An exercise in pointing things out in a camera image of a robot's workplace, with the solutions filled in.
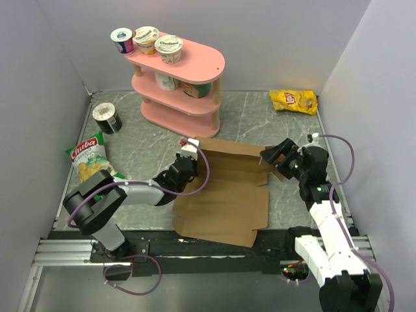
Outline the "orange Chobani yogurt cup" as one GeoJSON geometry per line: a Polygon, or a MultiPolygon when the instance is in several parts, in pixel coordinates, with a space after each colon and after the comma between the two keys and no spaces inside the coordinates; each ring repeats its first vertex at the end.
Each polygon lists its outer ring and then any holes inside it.
{"type": "Polygon", "coordinates": [[[143,26],[135,30],[133,41],[139,50],[145,55],[156,53],[155,42],[160,37],[160,32],[156,27],[143,26]]]}

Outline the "green can on middle shelf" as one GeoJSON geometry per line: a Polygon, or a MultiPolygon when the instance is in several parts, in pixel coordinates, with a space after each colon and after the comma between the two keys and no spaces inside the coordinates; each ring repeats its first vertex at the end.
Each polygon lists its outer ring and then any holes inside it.
{"type": "Polygon", "coordinates": [[[187,96],[200,99],[204,98],[211,90],[212,83],[191,84],[183,82],[183,91],[187,96]]]}

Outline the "green Chuba chips bag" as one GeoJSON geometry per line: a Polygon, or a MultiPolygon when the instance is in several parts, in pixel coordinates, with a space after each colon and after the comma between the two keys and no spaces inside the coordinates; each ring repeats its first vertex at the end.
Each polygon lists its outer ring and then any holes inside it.
{"type": "Polygon", "coordinates": [[[84,183],[100,170],[106,170],[111,176],[125,179],[125,176],[116,171],[107,158],[102,131],[66,150],[66,153],[70,157],[80,183],[84,183]]]}

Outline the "white cup on middle shelf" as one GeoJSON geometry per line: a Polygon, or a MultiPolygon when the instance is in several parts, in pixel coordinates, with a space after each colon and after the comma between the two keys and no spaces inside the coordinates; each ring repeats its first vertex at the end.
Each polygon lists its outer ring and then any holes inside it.
{"type": "Polygon", "coordinates": [[[159,72],[155,72],[155,80],[157,86],[164,91],[174,91],[181,86],[181,82],[178,79],[159,72]]]}

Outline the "white Chobani yogurt cup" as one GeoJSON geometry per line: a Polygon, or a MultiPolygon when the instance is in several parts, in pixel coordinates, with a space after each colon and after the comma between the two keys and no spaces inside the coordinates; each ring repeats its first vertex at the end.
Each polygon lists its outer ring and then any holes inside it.
{"type": "Polygon", "coordinates": [[[183,40],[176,35],[164,35],[157,39],[155,48],[164,63],[175,64],[181,58],[183,40]]]}

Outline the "yellow Lays chips bag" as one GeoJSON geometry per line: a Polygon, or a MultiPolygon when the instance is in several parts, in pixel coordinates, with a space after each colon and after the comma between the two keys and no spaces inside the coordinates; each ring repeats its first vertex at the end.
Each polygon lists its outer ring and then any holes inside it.
{"type": "Polygon", "coordinates": [[[269,96],[276,111],[317,113],[317,96],[312,90],[271,90],[269,96]]]}

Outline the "pink three-tier shelf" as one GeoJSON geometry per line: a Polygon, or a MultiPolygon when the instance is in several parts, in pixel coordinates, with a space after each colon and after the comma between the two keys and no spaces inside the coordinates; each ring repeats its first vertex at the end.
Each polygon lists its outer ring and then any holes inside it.
{"type": "Polygon", "coordinates": [[[167,64],[158,54],[145,55],[138,48],[125,56],[135,70],[131,84],[142,96],[143,117],[158,126],[185,137],[214,137],[220,130],[221,77],[225,58],[208,45],[183,39],[181,58],[167,64]],[[157,86],[155,74],[161,73],[191,85],[211,84],[209,93],[194,98],[183,88],[165,91],[157,86]]]}

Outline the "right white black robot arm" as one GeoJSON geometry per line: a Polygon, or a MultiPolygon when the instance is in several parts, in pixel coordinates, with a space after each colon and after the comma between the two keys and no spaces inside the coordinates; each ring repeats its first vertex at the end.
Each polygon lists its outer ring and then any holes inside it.
{"type": "Polygon", "coordinates": [[[319,135],[296,145],[286,138],[260,152],[262,160],[285,178],[295,178],[305,206],[320,237],[306,227],[292,227],[284,243],[291,259],[302,258],[315,277],[323,311],[375,311],[383,283],[358,255],[343,216],[339,197],[328,179],[329,153],[319,145],[319,135]]]}

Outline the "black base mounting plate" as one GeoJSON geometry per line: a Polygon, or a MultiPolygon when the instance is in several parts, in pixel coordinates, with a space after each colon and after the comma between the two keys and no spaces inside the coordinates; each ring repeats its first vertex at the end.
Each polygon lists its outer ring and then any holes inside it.
{"type": "Polygon", "coordinates": [[[306,262],[295,252],[294,239],[320,235],[317,229],[296,226],[258,231],[251,247],[190,239],[175,231],[127,231],[128,259],[115,258],[92,243],[91,263],[126,264],[134,277],[164,274],[243,273],[283,274],[304,280],[306,262]]]}

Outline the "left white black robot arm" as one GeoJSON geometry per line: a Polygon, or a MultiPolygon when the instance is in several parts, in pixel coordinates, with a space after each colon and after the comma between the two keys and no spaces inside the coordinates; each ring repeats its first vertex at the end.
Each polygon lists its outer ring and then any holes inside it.
{"type": "Polygon", "coordinates": [[[105,256],[122,261],[131,253],[126,236],[111,220],[122,205],[163,206],[184,192],[198,175],[198,156],[177,153],[168,169],[148,181],[128,181],[99,170],[63,199],[73,224],[84,236],[93,237],[105,256]]]}

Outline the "black can with white lid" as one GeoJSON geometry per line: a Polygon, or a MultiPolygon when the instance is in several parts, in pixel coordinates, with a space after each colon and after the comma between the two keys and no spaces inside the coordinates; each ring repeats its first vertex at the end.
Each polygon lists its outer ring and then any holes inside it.
{"type": "Polygon", "coordinates": [[[92,117],[108,135],[115,134],[122,128],[122,121],[113,103],[100,103],[93,109],[92,117]]]}

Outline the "aluminium frame rail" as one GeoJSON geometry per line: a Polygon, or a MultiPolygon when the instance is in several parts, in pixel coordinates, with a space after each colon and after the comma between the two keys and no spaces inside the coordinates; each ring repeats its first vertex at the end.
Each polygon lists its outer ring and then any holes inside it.
{"type": "Polygon", "coordinates": [[[93,242],[91,239],[41,239],[17,311],[31,310],[44,267],[102,267],[103,263],[90,261],[93,242]]]}

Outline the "brown cardboard box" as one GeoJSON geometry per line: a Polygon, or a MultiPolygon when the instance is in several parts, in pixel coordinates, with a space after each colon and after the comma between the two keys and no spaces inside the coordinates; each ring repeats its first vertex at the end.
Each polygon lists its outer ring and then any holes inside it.
{"type": "Polygon", "coordinates": [[[174,202],[172,225],[192,239],[252,247],[268,226],[268,175],[283,176],[261,158],[264,146],[199,138],[205,157],[185,196],[174,202]]]}

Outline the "blue white yogurt cup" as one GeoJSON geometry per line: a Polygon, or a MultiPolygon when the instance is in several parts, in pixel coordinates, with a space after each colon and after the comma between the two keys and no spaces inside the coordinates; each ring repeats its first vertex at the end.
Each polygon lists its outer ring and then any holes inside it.
{"type": "Polygon", "coordinates": [[[128,28],[118,28],[111,32],[110,39],[121,54],[128,55],[134,51],[133,32],[128,28]]]}

